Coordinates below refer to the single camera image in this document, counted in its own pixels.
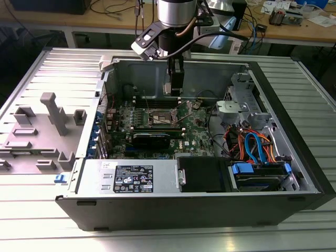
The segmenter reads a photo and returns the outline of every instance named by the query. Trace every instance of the wooden desk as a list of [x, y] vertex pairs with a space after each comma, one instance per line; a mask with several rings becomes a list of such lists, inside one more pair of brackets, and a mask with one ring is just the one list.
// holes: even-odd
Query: wooden desk
[[[104, 0], [106, 6], [110, 4], [123, 3], [123, 0]], [[116, 6], [111, 10], [120, 10], [134, 5], [130, 0], [122, 6]], [[98, 14], [87, 10], [84, 15], [70, 15], [59, 13], [40, 13], [40, 12], [17, 12], [9, 4], [13, 14], [28, 29], [47, 29], [61, 30], [65, 33], [69, 47], [76, 47], [74, 32], [95, 32], [95, 33], [117, 33], [117, 34], [134, 34], [135, 16], [134, 9], [128, 9], [121, 14], [122, 20], [116, 20], [104, 14]], [[101, 2], [94, 5], [97, 11], [103, 11]], [[261, 24], [267, 25], [267, 32], [264, 38], [266, 43], [275, 44], [292, 44], [308, 46], [333, 46], [336, 42], [336, 26], [324, 28], [308, 20], [304, 20], [301, 26], [273, 26], [268, 24], [267, 14], [260, 13], [261, 7], [251, 7], [252, 15], [260, 21]], [[335, 11], [336, 6], [327, 5], [326, 10]], [[152, 20], [152, 5], [144, 5], [145, 27], [150, 25]], [[0, 26], [20, 27], [20, 24], [12, 18], [6, 9], [3, 1], [0, 1]], [[141, 19], [138, 22], [138, 34], [141, 31]], [[247, 23], [243, 22], [238, 32], [241, 35], [250, 36], [251, 31]]]
[[[264, 42], [274, 44], [294, 44], [294, 45], [314, 45], [313, 43], [331, 43], [336, 42], [336, 25], [324, 28], [306, 19], [303, 20], [301, 26], [296, 25], [281, 25], [275, 26], [268, 23], [269, 15], [260, 13], [261, 6], [250, 7], [252, 15], [257, 19], [257, 22], [267, 26]], [[328, 12], [336, 13], [336, 6], [328, 4], [325, 8]], [[243, 22], [238, 32], [244, 36], [250, 36], [251, 31], [248, 28], [247, 22]]]

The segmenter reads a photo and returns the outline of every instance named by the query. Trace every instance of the power supply label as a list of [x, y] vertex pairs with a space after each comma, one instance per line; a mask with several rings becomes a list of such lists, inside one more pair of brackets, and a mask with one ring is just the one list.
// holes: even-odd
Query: power supply label
[[152, 193], [153, 166], [152, 165], [117, 165], [115, 168], [115, 193]]

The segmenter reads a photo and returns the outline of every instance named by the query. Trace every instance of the metal slotted surface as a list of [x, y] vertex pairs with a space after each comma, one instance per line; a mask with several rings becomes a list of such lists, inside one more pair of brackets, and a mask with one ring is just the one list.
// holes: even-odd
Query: metal slotted surface
[[[99, 59], [106, 54], [134, 55], [129, 51], [93, 49], [54, 49], [46, 53], [44, 63], [37, 64], [38, 71], [24, 83], [28, 86], [16, 100], [36, 106], [34, 98], [44, 90], [54, 90], [62, 103], [59, 106], [68, 110], [88, 106], [86, 102], [93, 97], [99, 79]], [[335, 107], [299, 63], [284, 57], [193, 57], [258, 62], [336, 189]], [[7, 112], [1, 118], [2, 126], [4, 120], [10, 122], [13, 118]], [[66, 251], [96, 252], [336, 250], [336, 200], [271, 227], [84, 232], [54, 202], [63, 188], [55, 186], [53, 180], [53, 175], [0, 176], [0, 239], [6, 240], [0, 241], [1, 251], [59, 251], [59, 244]]]

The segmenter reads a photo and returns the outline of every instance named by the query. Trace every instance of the green circuit board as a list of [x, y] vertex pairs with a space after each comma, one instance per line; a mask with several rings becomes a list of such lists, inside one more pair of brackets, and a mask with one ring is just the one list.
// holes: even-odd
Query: green circuit board
[[[172, 109], [136, 108], [130, 102], [120, 103], [109, 131], [113, 146], [109, 158], [175, 159], [179, 155], [213, 156], [213, 146], [205, 127], [206, 108], [191, 109], [185, 102], [177, 109], [176, 120], [183, 119], [176, 124], [168, 123], [171, 111]], [[156, 119], [150, 122], [150, 115]], [[170, 145], [162, 150], [136, 149], [132, 145], [132, 136], [136, 133], [169, 134]]]

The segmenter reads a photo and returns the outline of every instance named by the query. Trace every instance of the side panel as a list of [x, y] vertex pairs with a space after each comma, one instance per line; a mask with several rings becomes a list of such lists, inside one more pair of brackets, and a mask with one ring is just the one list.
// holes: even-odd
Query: side panel
[[277, 225], [320, 195], [65, 199], [57, 204], [80, 229], [138, 230]]
[[269, 84], [259, 65], [255, 62], [251, 62], [250, 67], [261, 87], [261, 91], [264, 93], [267, 100], [270, 101], [270, 105], [275, 115], [277, 116], [277, 119], [284, 129], [285, 134], [287, 135], [304, 168], [314, 182], [315, 187], [318, 189], [319, 192], [324, 194], [322, 198], [320, 198], [318, 201], [314, 202], [311, 206], [307, 208], [316, 209], [328, 202], [329, 200], [335, 198], [335, 190], [332, 188], [318, 162], [307, 147], [300, 132], [295, 127], [293, 121], [289, 117], [284, 106], [280, 102], [272, 86]]

